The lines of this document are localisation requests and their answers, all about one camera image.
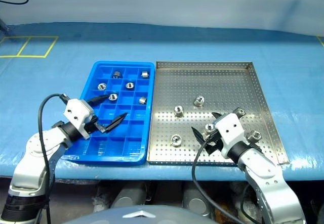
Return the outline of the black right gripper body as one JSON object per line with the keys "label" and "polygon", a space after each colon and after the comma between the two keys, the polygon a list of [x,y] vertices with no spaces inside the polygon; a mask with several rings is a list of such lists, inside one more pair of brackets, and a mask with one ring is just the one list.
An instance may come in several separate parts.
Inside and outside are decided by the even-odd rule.
{"label": "black right gripper body", "polygon": [[208,155],[213,154],[215,151],[221,151],[223,148],[223,142],[221,140],[221,134],[218,130],[215,130],[213,133],[206,136],[205,139],[206,146],[205,151]]}

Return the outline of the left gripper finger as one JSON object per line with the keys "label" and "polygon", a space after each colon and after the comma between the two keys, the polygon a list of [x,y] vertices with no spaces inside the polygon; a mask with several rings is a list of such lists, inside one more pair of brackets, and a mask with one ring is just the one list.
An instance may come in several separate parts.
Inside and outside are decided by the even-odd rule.
{"label": "left gripper finger", "polygon": [[93,97],[93,98],[87,100],[87,103],[90,106],[97,106],[97,105],[100,105],[102,102],[104,102],[108,98],[109,98],[109,95],[100,95],[100,96],[96,96],[96,97]]}
{"label": "left gripper finger", "polygon": [[119,116],[117,116],[112,122],[111,124],[109,124],[108,126],[104,127],[104,131],[103,132],[110,132],[112,130],[114,130],[116,127],[118,127],[123,120],[125,119],[125,117],[127,116],[127,112],[123,113]]}

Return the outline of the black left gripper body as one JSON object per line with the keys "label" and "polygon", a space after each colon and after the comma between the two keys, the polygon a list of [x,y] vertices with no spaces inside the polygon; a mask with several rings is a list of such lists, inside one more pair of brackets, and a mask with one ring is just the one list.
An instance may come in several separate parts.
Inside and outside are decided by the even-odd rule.
{"label": "black left gripper body", "polygon": [[98,122],[98,117],[96,115],[93,115],[93,117],[91,118],[91,120],[85,124],[85,130],[88,134],[92,134],[96,131],[99,131],[101,133],[105,133],[106,132],[106,127],[101,125]]}

